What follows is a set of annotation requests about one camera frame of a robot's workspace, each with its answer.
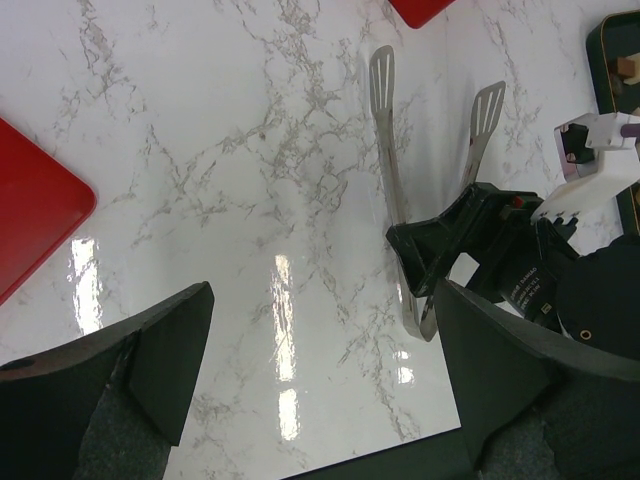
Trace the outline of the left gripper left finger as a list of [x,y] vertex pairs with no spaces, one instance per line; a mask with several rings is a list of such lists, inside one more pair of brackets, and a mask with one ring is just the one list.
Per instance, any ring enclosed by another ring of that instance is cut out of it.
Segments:
[[179,445],[214,294],[196,283],[1,367],[4,479],[161,479]]

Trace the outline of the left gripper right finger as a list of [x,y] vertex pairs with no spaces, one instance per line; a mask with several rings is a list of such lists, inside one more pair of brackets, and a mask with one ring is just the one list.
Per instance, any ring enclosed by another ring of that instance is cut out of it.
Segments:
[[461,423],[448,462],[473,478],[488,444],[539,408],[564,479],[639,476],[639,363],[580,344],[441,280],[440,340]]

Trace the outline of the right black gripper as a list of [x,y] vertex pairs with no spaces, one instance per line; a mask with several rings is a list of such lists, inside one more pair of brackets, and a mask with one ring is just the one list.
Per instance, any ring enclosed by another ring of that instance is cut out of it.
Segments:
[[526,320],[556,320],[557,285],[575,261],[575,221],[532,221],[541,204],[533,192],[476,183],[439,216],[393,225],[386,239],[416,298],[432,295],[465,251],[478,263],[467,289],[507,302]]

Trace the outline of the metal tongs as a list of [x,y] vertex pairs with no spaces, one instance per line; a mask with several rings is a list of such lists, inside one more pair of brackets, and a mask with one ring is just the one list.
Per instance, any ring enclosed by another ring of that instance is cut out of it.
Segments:
[[[369,94],[371,114],[376,127],[379,163],[388,214],[393,225],[408,221],[404,193],[395,149],[393,131],[393,95],[395,85],[394,50],[385,45],[374,51],[369,60]],[[502,112],[506,83],[496,82],[475,96],[470,119],[469,153],[461,186],[477,179],[489,140]],[[438,332],[433,301],[423,305],[410,292],[405,277],[399,279],[399,293],[405,330],[413,337],[430,342]]]

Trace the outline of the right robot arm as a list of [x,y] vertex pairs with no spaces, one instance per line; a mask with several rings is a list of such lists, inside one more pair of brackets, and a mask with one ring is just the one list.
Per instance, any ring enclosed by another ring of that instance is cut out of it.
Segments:
[[586,256],[575,220],[534,219],[533,192],[467,187],[439,216],[396,224],[386,238],[410,292],[433,296],[461,254],[478,264],[466,287],[524,319],[621,357],[639,357],[639,239],[622,235]]

